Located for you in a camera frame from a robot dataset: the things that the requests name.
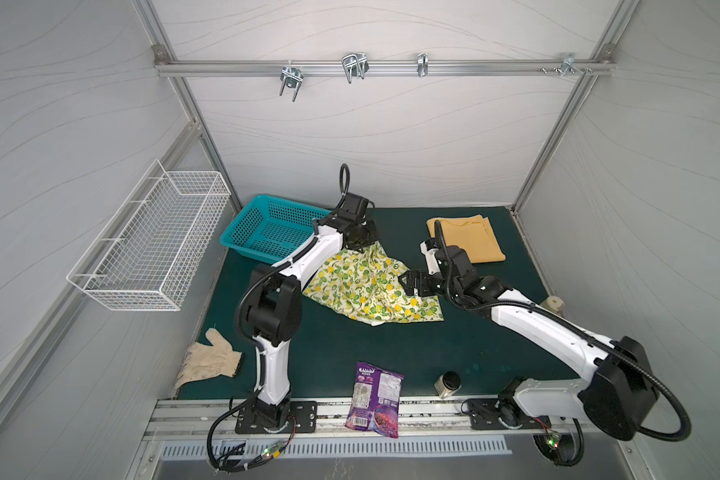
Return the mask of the metal u-bolt clamp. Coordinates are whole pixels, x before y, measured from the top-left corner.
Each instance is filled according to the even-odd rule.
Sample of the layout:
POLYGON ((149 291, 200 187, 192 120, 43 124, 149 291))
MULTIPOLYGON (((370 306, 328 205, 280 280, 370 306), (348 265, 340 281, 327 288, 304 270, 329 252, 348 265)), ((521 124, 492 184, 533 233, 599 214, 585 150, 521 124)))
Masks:
POLYGON ((341 65, 349 84, 355 78, 363 80, 369 70, 367 55, 362 52, 350 53, 344 56, 341 65))
POLYGON ((304 81, 302 71, 292 65, 285 66, 281 70, 280 81, 279 95, 283 96, 286 90, 291 90, 291 101, 295 102, 304 81))

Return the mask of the green floral skirt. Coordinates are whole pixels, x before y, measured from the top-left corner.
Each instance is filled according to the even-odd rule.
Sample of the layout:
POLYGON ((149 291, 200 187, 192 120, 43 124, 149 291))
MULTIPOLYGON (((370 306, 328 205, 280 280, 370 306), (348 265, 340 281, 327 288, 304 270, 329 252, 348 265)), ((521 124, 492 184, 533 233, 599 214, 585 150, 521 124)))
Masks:
POLYGON ((303 294, 372 326, 443 321, 437 298, 405 293, 398 277, 407 271, 405 264, 388 256, 378 242, 362 251, 343 249, 324 262, 303 294))

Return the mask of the yellow skirt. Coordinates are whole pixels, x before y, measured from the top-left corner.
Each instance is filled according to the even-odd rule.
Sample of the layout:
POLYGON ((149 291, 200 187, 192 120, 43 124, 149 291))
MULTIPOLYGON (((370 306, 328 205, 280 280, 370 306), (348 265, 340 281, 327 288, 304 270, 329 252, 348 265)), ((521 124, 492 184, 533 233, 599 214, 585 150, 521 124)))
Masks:
POLYGON ((488 218, 481 215, 462 218, 431 218, 426 222, 432 238, 436 237, 435 223, 440 222, 448 246, 464 250, 473 264, 498 263, 506 260, 488 218))

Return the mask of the small black-lidded jar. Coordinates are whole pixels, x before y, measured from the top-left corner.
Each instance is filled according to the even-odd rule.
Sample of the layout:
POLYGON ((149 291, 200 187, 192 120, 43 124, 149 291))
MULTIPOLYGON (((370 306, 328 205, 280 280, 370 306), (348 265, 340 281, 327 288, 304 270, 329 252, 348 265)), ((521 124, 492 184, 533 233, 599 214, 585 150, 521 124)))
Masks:
POLYGON ((434 383, 436 394, 444 399, 454 395, 462 386, 460 375, 455 371, 446 371, 434 383))

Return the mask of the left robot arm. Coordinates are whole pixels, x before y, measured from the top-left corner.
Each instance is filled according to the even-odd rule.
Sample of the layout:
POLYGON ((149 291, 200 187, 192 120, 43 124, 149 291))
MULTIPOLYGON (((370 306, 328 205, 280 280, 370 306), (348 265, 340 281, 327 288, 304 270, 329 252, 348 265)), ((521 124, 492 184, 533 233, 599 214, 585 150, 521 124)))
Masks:
POLYGON ((291 414, 291 385, 288 378, 290 341, 302 320, 303 290, 321 266, 344 249, 357 252, 378 240, 375 222, 366 216, 371 204, 367 198, 349 191, 350 169, 339 171, 341 197, 324 217, 312 221, 313 232, 294 252, 281 261, 263 265, 252 273, 247 291, 235 311, 235 328, 255 348, 257 377, 253 393, 211 425, 206 437, 206 454, 213 470, 227 474, 260 467, 281 453, 290 443, 280 441, 252 460, 238 460, 243 444, 216 454, 213 436, 220 424, 244 411, 259 425, 275 432, 289 429, 294 435, 296 420, 291 414))

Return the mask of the teal plastic basket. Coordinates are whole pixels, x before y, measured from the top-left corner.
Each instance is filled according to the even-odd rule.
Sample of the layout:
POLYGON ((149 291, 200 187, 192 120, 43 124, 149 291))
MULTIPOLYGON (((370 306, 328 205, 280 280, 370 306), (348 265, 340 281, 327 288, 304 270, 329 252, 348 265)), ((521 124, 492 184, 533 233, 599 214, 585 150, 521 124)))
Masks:
POLYGON ((329 211, 300 202, 258 195, 232 220, 220 244, 265 264, 289 256, 313 235, 314 220, 329 211))

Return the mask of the purple snack bag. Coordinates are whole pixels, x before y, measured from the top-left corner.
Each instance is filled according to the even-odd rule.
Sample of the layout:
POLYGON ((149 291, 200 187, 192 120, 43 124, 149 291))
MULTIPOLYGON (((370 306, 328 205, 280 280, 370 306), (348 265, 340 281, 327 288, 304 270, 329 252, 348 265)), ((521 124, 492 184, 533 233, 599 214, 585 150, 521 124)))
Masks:
POLYGON ((402 374, 369 363, 357 362, 345 427, 354 431, 372 431, 387 438, 398 438, 403 381, 402 374))

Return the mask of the beige work glove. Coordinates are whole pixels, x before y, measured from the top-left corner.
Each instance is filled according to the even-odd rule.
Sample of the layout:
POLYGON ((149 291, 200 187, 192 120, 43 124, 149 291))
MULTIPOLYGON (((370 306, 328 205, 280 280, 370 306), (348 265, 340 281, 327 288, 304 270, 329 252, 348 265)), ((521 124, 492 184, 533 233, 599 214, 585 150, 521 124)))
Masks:
POLYGON ((176 390, 192 382, 217 377, 234 378, 241 366, 243 353, 236 351, 232 344, 216 329, 205 332, 208 345, 194 342, 188 349, 174 383, 176 390))

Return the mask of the metal corner bracket bolts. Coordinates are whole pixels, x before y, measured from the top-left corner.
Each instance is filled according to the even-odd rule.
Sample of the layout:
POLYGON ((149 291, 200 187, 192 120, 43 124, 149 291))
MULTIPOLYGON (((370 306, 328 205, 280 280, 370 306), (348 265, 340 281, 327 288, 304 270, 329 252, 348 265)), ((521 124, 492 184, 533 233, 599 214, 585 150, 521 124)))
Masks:
POLYGON ((571 53, 564 57, 558 66, 550 69, 541 67, 539 72, 546 76, 556 76, 562 78, 565 76, 589 76, 594 73, 594 70, 590 67, 578 66, 575 55, 571 53))

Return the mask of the metal clamp right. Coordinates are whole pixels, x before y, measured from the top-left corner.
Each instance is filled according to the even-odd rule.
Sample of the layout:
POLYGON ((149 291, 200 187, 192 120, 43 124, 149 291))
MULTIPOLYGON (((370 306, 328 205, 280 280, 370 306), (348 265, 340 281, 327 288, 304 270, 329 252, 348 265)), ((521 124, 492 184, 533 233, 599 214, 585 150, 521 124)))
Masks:
POLYGON ((417 75, 420 78, 426 77, 429 71, 429 58, 426 53, 417 56, 417 75))

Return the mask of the metal u-bolt clamp left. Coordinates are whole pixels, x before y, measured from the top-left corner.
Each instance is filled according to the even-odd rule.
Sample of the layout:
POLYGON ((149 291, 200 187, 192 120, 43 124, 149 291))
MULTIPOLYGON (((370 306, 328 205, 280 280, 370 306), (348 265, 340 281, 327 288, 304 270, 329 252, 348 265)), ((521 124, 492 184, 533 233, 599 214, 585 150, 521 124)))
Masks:
POLYGON ((280 81, 279 95, 283 96, 286 90, 291 90, 291 101, 295 102, 304 81, 302 71, 292 65, 285 66, 281 70, 280 81))

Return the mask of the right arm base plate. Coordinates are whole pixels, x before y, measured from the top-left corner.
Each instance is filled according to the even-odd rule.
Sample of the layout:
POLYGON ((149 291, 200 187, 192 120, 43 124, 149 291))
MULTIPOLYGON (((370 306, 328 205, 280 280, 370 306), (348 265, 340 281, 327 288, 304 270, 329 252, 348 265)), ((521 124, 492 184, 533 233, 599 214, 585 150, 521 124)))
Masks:
POLYGON ((462 402, 460 410, 468 417, 472 430, 547 430, 545 423, 526 415, 513 400, 469 398, 462 402))

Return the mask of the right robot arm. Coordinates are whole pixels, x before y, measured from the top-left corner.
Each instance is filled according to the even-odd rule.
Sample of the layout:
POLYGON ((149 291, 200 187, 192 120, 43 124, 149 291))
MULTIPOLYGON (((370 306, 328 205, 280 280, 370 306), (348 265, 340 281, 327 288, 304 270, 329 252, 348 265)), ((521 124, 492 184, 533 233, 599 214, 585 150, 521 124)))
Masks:
POLYGON ((638 341, 628 336, 613 340, 586 330, 497 277, 480 275, 462 248, 447 243, 440 225, 421 250, 426 269, 398 277, 406 294, 440 296, 532 341, 576 375, 573 380, 513 380, 495 406, 504 425, 515 429, 520 416, 547 416, 587 420, 622 441, 638 434, 665 442, 690 436, 688 411, 653 373, 638 341))

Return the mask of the metal u-bolt clamp middle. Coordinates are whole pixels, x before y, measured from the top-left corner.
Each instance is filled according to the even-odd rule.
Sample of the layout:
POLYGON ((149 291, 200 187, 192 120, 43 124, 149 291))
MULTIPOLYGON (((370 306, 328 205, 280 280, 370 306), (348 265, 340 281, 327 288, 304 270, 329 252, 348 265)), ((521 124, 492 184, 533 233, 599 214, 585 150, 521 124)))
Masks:
POLYGON ((369 70, 367 55, 362 52, 350 53, 344 56, 341 65, 349 84, 355 78, 363 80, 369 70))

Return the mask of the aluminium cross bar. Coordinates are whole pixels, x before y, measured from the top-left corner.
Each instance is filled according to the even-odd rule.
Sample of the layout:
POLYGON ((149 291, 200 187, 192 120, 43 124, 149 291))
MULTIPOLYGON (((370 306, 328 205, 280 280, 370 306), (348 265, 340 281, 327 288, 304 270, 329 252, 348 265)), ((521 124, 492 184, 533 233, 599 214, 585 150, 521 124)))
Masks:
MULTIPOLYGON (((547 60, 436 60, 429 58, 430 77, 460 76, 546 76, 541 67, 554 68, 562 59, 547 60)), ((617 68, 611 61, 576 59, 580 67, 590 67, 592 75, 610 75, 617 68)), ((368 60, 367 77, 419 77, 417 59, 368 60)), ((158 65, 161 77, 260 77, 278 78, 283 67, 300 69, 305 78, 343 77, 341 61, 173 61, 158 65)))

